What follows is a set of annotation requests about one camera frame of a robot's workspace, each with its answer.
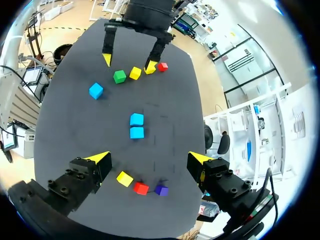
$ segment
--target blue cube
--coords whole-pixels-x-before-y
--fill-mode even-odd
[[[144,124],[144,115],[134,113],[130,117],[130,126],[142,126]]]
[[[95,100],[97,100],[101,96],[103,91],[104,91],[104,88],[100,86],[99,83],[97,82],[93,84],[89,89],[89,93],[91,97],[93,97]]]
[[[130,138],[131,139],[143,139],[145,137],[143,127],[132,127],[130,128]]]
[[[169,188],[163,185],[158,185],[155,187],[155,193],[159,196],[167,196],[169,193]]]

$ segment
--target screw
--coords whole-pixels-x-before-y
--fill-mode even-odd
[[[20,197],[20,203],[23,204],[25,201],[26,201],[26,198],[25,198],[24,196],[21,196],[21,197]]]
[[[234,173],[234,171],[231,170],[231,169],[229,169],[228,171],[226,171],[226,174],[227,174],[228,176],[231,176],[233,173]]]
[[[49,185],[50,187],[54,187],[54,186],[55,186],[55,181],[53,181],[53,180],[48,180],[48,185]]]
[[[66,188],[66,187],[62,187],[60,189],[60,192],[63,194],[63,195],[68,195],[69,194],[69,189]]]
[[[76,175],[76,178],[82,180],[85,178],[85,176],[80,172]]]
[[[217,179],[217,180],[221,179],[221,177],[222,177],[221,173],[217,173],[217,174],[215,175],[215,179]]]
[[[68,174],[68,175],[71,175],[71,174],[72,174],[71,169],[66,169],[65,172],[66,172],[66,174]]]
[[[229,190],[229,193],[232,194],[232,195],[236,195],[237,192],[238,192],[238,190],[237,190],[236,188],[231,188],[231,189]]]
[[[246,181],[243,182],[242,187],[243,187],[244,189],[246,189],[246,188],[248,188],[250,185],[251,185],[251,182],[250,182],[249,180],[246,180]]]

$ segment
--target green cube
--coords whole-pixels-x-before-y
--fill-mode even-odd
[[[126,80],[127,76],[125,74],[125,71],[120,70],[120,71],[116,71],[113,75],[113,79],[115,81],[116,84],[121,84]]]

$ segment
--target dark gray table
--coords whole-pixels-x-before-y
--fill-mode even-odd
[[[144,73],[115,84],[113,74],[142,68],[155,38],[118,29],[111,68],[102,56],[104,22],[98,20],[74,43],[52,79],[37,122],[35,177],[65,172],[76,157],[110,151],[113,169],[96,194],[90,194],[68,217],[101,232],[129,237],[177,237],[195,224],[201,191],[187,171],[189,151],[205,153],[204,124],[198,83],[187,53],[168,45],[162,61],[167,72]],[[104,88],[94,100],[89,88]],[[130,139],[130,115],[143,113],[145,138]],[[119,184],[121,171],[154,190],[167,179],[168,196],[146,196]]]

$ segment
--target wooden floor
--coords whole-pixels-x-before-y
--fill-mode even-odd
[[[92,5],[93,2],[89,0],[74,0],[74,7],[69,11],[50,21],[42,21],[40,26],[42,41],[40,40],[40,42],[41,51],[44,53],[43,62],[52,62],[51,52],[63,44],[73,44],[83,34],[84,29],[94,23],[94,21],[89,21]],[[48,10],[51,6],[48,4],[41,8]],[[102,6],[95,6],[93,18],[109,18],[109,16],[110,13],[102,12]],[[213,62],[207,57],[204,47],[175,29],[172,30],[172,33],[176,35],[172,43],[191,56],[199,86],[203,116],[215,113],[216,105],[226,109],[227,104],[218,73]],[[31,54],[23,40],[19,53]],[[0,183],[5,189],[19,181],[29,182],[30,179],[35,179],[33,159],[23,159],[14,153],[12,155],[13,163],[9,163],[0,151]]]
[[[75,0],[74,7],[69,11],[60,14],[50,21],[43,21],[41,23],[42,52],[53,52],[57,47],[63,44],[73,44],[77,41],[83,34],[84,29],[89,28],[91,24],[94,23],[94,21],[89,21],[92,5],[93,2],[90,2],[89,0]],[[51,7],[51,4],[47,4],[43,5],[41,8],[47,11],[48,9],[51,9]],[[110,18],[111,13],[102,12],[102,8],[102,6],[96,5],[92,17],[96,19],[100,17]],[[207,57],[208,54],[205,48],[176,29],[172,29],[172,33],[176,35],[172,44],[191,56],[198,81],[203,116],[215,113],[216,105],[219,105],[222,109],[226,109],[227,103],[218,73],[213,62]],[[30,54],[30,51],[23,43],[20,48],[20,53],[21,52]],[[50,52],[45,52],[44,55],[44,61],[52,56]],[[51,58],[48,59],[46,63],[52,61],[53,59]]]

